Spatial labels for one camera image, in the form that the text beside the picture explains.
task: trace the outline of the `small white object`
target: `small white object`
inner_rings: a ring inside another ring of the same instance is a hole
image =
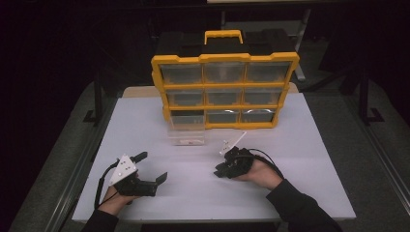
[[[136,166],[132,162],[129,156],[123,155],[118,162],[117,167],[114,170],[114,173],[111,176],[111,179],[109,180],[109,184],[115,185],[119,181],[123,180],[124,178],[130,176],[133,172],[135,172]]]
[[[200,140],[200,139],[180,139],[179,140],[179,145],[186,145],[186,146],[192,146],[192,145],[204,145],[205,141]]]
[[[231,150],[235,145],[247,134],[246,131],[241,131],[241,133],[235,134],[230,139],[223,140],[223,147],[220,150],[220,155],[223,156],[229,150]]]

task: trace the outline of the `white table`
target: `white table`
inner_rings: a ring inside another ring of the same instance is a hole
[[[99,178],[123,154],[148,152],[137,164],[139,178],[154,181],[164,172],[168,179],[156,197],[135,200],[120,214],[139,223],[279,220],[265,199],[269,192],[252,183],[217,178],[215,166],[223,139],[235,130],[206,130],[204,146],[172,146],[161,114],[160,98],[122,98],[112,114],[73,220],[86,221],[94,211]],[[335,219],[355,213],[329,158],[303,94],[288,94],[274,129],[248,130],[240,148],[256,148],[270,155],[298,190],[317,200]],[[108,180],[105,178],[102,196]]]

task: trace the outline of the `floor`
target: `floor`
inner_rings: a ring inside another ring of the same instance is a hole
[[[330,74],[318,70],[327,44],[326,41],[302,43],[299,54],[307,79],[304,82],[292,79],[299,89]],[[338,91],[341,81],[342,77],[318,91],[305,93],[357,214],[356,219],[339,224],[344,231],[408,231],[410,212],[397,194],[400,188],[392,184],[394,175],[389,165],[386,167],[386,160],[391,162],[402,183],[410,183],[410,129],[390,105],[382,88],[371,81],[369,107],[377,108],[385,122],[365,127],[357,116],[358,91],[352,96],[341,95]],[[71,213],[115,102],[114,98],[103,97],[102,122],[99,125],[84,123],[84,116],[94,108],[93,85],[83,91],[11,231],[79,231],[82,228],[83,224],[71,220]],[[139,230],[140,225],[126,222],[120,222],[116,229]]]

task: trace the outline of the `black cable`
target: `black cable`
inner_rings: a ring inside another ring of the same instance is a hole
[[[96,192],[96,199],[94,200],[94,209],[98,209],[100,207],[100,198],[102,196],[102,191],[103,191],[103,182],[105,180],[106,174],[111,170],[112,168],[116,167],[120,160],[118,159],[116,162],[112,163],[102,174],[102,177],[99,180],[99,185],[97,187],[97,192]]]
[[[271,160],[271,163],[273,163],[273,164],[275,165],[274,161],[271,159],[270,156],[268,156],[268,154],[266,154],[266,153],[264,153],[264,152],[262,152],[262,151],[260,151],[260,150],[258,150],[258,149],[254,149],[254,148],[251,148],[251,149],[248,149],[248,150],[249,150],[249,151],[256,151],[256,152],[262,153],[262,154],[265,155],[267,158],[269,158],[269,160]]]
[[[111,200],[111,198],[114,197],[116,194],[118,194],[118,191],[116,191],[116,192],[115,192],[114,194],[112,194],[110,197],[106,198],[106,199],[100,204],[100,206],[101,206],[103,203],[105,203],[105,202]]]
[[[249,155],[238,155],[238,156],[235,156],[235,160],[236,160],[237,158],[253,158],[253,156],[249,156]]]

